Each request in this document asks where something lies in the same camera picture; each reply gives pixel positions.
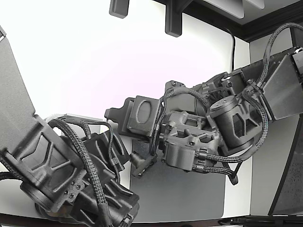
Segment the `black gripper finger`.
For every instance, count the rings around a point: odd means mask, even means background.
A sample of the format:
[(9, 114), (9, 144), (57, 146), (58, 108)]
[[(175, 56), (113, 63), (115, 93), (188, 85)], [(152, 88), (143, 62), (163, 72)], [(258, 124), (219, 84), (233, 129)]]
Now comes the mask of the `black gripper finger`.
[(102, 162), (107, 165), (110, 170), (114, 170), (112, 164), (109, 161), (108, 143), (108, 132), (104, 132), (101, 134), (93, 133), (91, 135), (91, 139), (84, 141), (84, 145), (86, 146), (87, 151), (89, 153), (97, 156)]
[(117, 158), (120, 164), (117, 164), (116, 167), (118, 170), (125, 170), (125, 164), (130, 160), (130, 156), (126, 150), (126, 147), (118, 134), (117, 129), (113, 129), (113, 143), (112, 149), (114, 151), (113, 156)]
[(146, 136), (131, 132), (125, 126), (123, 126), (121, 123), (118, 124), (117, 131), (118, 131), (118, 134), (121, 136), (130, 137), (132, 139), (143, 141), (143, 142), (149, 142), (149, 139)]

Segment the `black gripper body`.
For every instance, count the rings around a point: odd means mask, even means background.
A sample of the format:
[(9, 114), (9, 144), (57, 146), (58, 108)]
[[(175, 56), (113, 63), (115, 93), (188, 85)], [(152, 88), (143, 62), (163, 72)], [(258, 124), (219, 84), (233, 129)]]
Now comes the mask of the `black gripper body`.
[(131, 163), (146, 170), (157, 161), (181, 170), (221, 170), (217, 160), (222, 137), (206, 116), (208, 95), (202, 95), (182, 83), (169, 87), (159, 99), (136, 96), (127, 129), (149, 139), (147, 156), (133, 151)]
[[(139, 196), (115, 182), (115, 174), (112, 171), (102, 170), (98, 174), (113, 226), (131, 226), (139, 210)], [(84, 178), (84, 182), (85, 188), (80, 191), (73, 202), (71, 217), (89, 227), (97, 227), (99, 218), (96, 198), (87, 178)]]

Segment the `gripper finger with metal blade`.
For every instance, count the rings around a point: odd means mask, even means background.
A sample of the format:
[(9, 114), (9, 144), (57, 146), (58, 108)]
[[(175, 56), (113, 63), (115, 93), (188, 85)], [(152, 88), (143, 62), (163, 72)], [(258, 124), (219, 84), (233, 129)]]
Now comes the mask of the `gripper finger with metal blade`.
[(105, 111), (105, 118), (115, 123), (124, 123), (129, 119), (135, 98), (129, 97), (121, 108), (109, 108)]

